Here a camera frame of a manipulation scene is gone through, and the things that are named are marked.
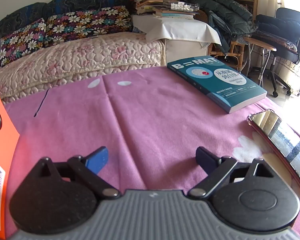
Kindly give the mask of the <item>pink bed sheet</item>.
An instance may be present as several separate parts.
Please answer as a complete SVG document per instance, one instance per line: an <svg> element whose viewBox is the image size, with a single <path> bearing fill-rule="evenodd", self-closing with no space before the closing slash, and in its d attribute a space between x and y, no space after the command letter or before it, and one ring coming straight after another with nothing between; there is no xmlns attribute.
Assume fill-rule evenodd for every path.
<svg viewBox="0 0 300 240"><path fill-rule="evenodd" d="M120 191L189 190L205 177L194 159L200 146L241 162L263 158L298 189L247 117L272 109L300 134L300 112L266 98L228 114L165 67L69 83L5 108L20 135L8 197L41 157L64 162L101 146L109 160L100 177Z"/></svg>

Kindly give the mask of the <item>teal paperback book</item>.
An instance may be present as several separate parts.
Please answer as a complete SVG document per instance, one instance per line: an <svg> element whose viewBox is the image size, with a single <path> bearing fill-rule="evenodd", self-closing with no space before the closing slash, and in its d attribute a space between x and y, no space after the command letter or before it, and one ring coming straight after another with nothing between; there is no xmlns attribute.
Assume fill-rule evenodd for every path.
<svg viewBox="0 0 300 240"><path fill-rule="evenodd" d="M167 67L226 113L238 111L267 96L261 86L211 56L181 59L169 62Z"/></svg>

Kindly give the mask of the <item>quilted beige bedspread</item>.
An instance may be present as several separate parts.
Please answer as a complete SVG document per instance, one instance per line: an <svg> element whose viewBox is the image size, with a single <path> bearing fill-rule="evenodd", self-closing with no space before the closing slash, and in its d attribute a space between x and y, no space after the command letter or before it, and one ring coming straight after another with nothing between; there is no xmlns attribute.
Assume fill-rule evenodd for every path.
<svg viewBox="0 0 300 240"><path fill-rule="evenodd" d="M115 33L40 49L0 69L0 98L10 103L53 87L166 64L162 40L141 33Z"/></svg>

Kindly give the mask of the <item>white cloth covered nightstand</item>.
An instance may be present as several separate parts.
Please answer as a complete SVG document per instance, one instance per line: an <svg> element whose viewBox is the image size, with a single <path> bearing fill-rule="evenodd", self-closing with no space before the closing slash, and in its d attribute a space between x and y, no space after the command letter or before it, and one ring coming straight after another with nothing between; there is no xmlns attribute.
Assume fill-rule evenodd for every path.
<svg viewBox="0 0 300 240"><path fill-rule="evenodd" d="M198 20L133 15L133 25L146 34L147 42L164 44L164 62L206 56L211 44L221 44L215 29Z"/></svg>

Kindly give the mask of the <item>floral pillow left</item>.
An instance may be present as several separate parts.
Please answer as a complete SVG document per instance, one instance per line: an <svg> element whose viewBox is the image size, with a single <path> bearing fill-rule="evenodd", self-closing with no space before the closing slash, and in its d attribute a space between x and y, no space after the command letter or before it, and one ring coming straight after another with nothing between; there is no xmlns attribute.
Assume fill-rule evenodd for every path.
<svg viewBox="0 0 300 240"><path fill-rule="evenodd" d="M46 22L40 18L0 39L0 68L43 48Z"/></svg>

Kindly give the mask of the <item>floral pillow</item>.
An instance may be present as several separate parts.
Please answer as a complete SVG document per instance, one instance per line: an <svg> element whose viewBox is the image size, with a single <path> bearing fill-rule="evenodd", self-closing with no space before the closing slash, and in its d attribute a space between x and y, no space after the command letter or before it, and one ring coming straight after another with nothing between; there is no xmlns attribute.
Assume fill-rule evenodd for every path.
<svg viewBox="0 0 300 240"><path fill-rule="evenodd" d="M53 15L47 19L44 46L120 32L131 32L132 17L125 6Z"/></svg>
<svg viewBox="0 0 300 240"><path fill-rule="evenodd" d="M40 18L0 39L0 68L43 48L46 22Z"/></svg>

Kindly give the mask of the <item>floral pillow right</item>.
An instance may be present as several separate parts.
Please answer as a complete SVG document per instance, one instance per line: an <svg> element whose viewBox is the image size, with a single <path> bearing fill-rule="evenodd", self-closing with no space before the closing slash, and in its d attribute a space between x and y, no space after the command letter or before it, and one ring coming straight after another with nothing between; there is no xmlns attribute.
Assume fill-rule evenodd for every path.
<svg viewBox="0 0 300 240"><path fill-rule="evenodd" d="M47 19L44 46L120 32L131 32L132 17L125 6L53 15Z"/></svg>

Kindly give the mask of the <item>dark green puffer jacket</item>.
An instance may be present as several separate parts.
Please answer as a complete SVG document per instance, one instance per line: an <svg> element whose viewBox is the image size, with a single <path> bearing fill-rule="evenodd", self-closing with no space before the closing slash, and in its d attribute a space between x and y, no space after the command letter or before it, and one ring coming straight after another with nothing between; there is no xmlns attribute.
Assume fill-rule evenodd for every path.
<svg viewBox="0 0 300 240"><path fill-rule="evenodd" d="M256 31L253 15L234 0L183 0L198 4L206 13L209 26L217 31L221 44L217 47L228 53L231 41L239 37L251 35Z"/></svg>

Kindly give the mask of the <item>black office chair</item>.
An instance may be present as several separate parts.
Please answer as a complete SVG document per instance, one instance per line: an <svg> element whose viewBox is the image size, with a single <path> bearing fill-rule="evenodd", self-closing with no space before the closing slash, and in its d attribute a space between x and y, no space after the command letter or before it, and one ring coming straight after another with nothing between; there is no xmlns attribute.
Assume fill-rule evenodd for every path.
<svg viewBox="0 0 300 240"><path fill-rule="evenodd" d="M257 15L255 19L257 31L253 37L274 46L273 62L264 71L273 84L273 97L278 97L276 82L279 81L287 89L287 95L292 94L290 85L275 73L277 58L293 64L300 62L300 12L287 8L279 8L275 16Z"/></svg>

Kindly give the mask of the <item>dark blue headboard cushions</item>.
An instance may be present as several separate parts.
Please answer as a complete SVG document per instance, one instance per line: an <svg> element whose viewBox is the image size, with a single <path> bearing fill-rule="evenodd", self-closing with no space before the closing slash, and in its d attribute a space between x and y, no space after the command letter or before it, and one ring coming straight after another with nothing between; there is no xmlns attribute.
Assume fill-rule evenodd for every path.
<svg viewBox="0 0 300 240"><path fill-rule="evenodd" d="M36 2L22 7L0 20L0 35L6 36L30 23L50 16L80 10L100 10L105 7L125 6L130 9L129 0L52 0L49 3Z"/></svg>

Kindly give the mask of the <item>stack of books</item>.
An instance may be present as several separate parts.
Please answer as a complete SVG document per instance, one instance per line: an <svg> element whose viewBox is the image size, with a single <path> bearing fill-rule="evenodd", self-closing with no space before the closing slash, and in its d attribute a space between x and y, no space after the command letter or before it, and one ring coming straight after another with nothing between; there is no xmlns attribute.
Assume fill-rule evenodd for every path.
<svg viewBox="0 0 300 240"><path fill-rule="evenodd" d="M198 14L199 5L182 0L132 0L136 15L184 18L191 20Z"/></svg>

